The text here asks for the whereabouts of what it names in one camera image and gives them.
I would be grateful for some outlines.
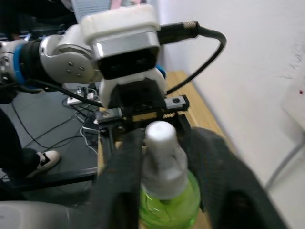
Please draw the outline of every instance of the wooden table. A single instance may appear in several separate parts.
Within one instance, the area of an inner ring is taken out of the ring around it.
[[[186,75],[183,71],[176,72],[168,72],[167,73],[167,85],[168,88],[172,88],[177,85],[181,81],[186,78]],[[206,107],[204,102],[202,101],[200,95],[194,88],[193,84],[189,83],[178,91],[170,94],[168,97],[178,96],[178,95],[186,95],[190,101],[190,108],[188,112],[185,112],[185,115],[191,126],[203,127],[206,129],[213,130],[220,136],[223,136],[223,133],[213,118],[211,112]],[[99,145],[99,155],[98,155],[98,167],[100,169],[103,168],[103,155],[102,155],[102,146]],[[197,224],[193,227],[193,229],[210,229],[211,226],[209,224],[209,220],[207,218],[207,214],[199,213],[199,218]]]

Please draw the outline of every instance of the black pants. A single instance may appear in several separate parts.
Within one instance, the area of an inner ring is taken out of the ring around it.
[[[0,109],[0,168],[9,177],[25,177],[35,170],[40,162],[36,151],[22,149],[13,123]]]
[[[20,34],[19,13],[37,18],[56,18],[70,14],[60,0],[0,0],[0,23],[9,40]]]

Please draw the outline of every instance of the spray bottle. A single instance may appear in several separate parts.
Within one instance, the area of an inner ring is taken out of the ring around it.
[[[188,171],[176,130],[156,121],[145,131],[140,218],[148,229],[188,229],[198,216],[200,193]]]

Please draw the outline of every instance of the gray floor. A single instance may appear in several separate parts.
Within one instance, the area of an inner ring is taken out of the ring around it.
[[[59,92],[26,94],[20,93],[14,100],[15,107],[24,125],[34,136],[39,136],[67,120],[74,114],[74,110],[63,107],[61,101],[66,98]],[[0,105],[1,109],[10,117],[19,134],[21,145],[25,146],[31,138],[24,131],[10,104]],[[51,146],[67,137],[80,135],[81,123],[75,118],[41,137],[38,141],[44,146]],[[44,148],[32,143],[31,148],[42,152]],[[48,173],[72,171],[75,169],[97,166],[97,155],[85,146],[83,138],[75,138],[71,143],[57,149],[61,154],[61,161]],[[84,190],[90,188],[90,182],[42,189],[25,193],[30,200],[60,203],[74,206],[83,201]]]

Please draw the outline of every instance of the white shoe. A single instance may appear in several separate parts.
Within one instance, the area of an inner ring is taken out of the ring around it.
[[[52,168],[54,165],[56,165],[59,162],[61,158],[60,154],[55,150],[44,153],[37,152],[36,154],[40,157],[40,162],[36,170],[34,170],[33,172],[31,172],[26,176],[27,178],[33,177],[43,171]]]

